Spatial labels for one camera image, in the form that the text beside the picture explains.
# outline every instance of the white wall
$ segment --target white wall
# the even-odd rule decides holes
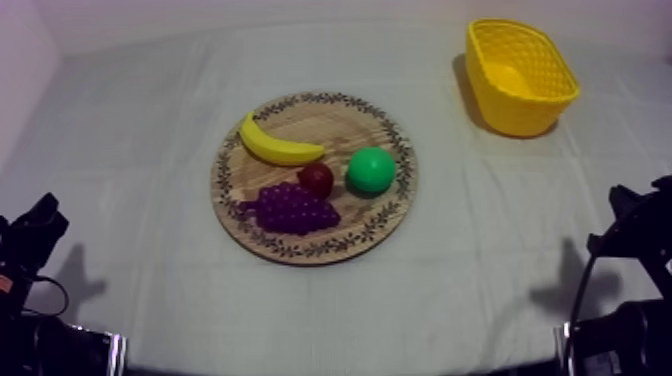
[[[669,0],[37,0],[65,53],[234,25],[393,19],[446,22],[510,17],[551,34],[666,54]]]
[[[60,59],[32,0],[0,0],[0,169]]]

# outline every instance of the toy fruit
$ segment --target toy fruit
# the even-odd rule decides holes
[[[240,138],[247,148],[262,160],[281,166],[300,166],[321,157],[324,146],[280,140],[267,135],[249,112],[240,127]]]
[[[257,201],[240,204],[243,212],[254,210],[257,225],[269,232],[305,235],[334,227],[341,221],[336,209],[308,189],[287,182],[261,188]]]
[[[360,191],[380,193],[392,184],[395,170],[396,164],[390,153],[369,147],[353,154],[346,177]]]
[[[317,197],[326,199],[331,194],[331,189],[334,186],[334,174],[324,163],[310,163],[296,176],[299,178],[299,184],[313,192]]]

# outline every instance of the purple toy grapes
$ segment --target purple toy grapes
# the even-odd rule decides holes
[[[257,225],[269,232],[306,235],[334,227],[341,221],[330,203],[306,188],[291,183],[261,188],[257,201],[241,203],[243,211],[254,210]]]

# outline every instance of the cable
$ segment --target cable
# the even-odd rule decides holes
[[[43,312],[35,311],[33,309],[30,309],[30,308],[24,308],[23,309],[24,312],[28,312],[28,313],[31,313],[31,314],[36,315],[36,316],[57,317],[57,316],[62,315],[65,311],[68,310],[68,307],[70,306],[70,296],[68,295],[68,292],[65,290],[65,287],[63,287],[63,285],[61,285],[60,282],[58,282],[57,280],[55,280],[53,278],[45,277],[45,276],[41,276],[41,275],[38,275],[37,277],[35,277],[35,279],[33,279],[33,282],[49,282],[52,285],[56,286],[59,290],[61,290],[61,293],[63,293],[63,307],[58,312],[55,312],[55,313],[43,313]]]
[[[581,282],[579,282],[579,287],[576,291],[576,296],[574,297],[574,304],[572,305],[572,313],[569,315],[569,333],[567,335],[567,341],[565,342],[565,352],[562,354],[562,364],[565,367],[566,374],[569,376],[569,353],[572,350],[573,339],[574,339],[574,327],[576,322],[579,320],[579,312],[581,311],[581,303],[583,302],[583,295],[586,293],[586,287],[588,286],[588,280],[590,279],[590,274],[593,271],[593,266],[595,265],[595,260],[597,256],[594,253],[590,253],[590,258],[586,267],[583,269],[583,274],[581,275]]]

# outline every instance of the green ball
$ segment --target green ball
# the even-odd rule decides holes
[[[363,192],[379,193],[392,185],[396,171],[394,158],[381,148],[362,148],[353,154],[347,179]]]

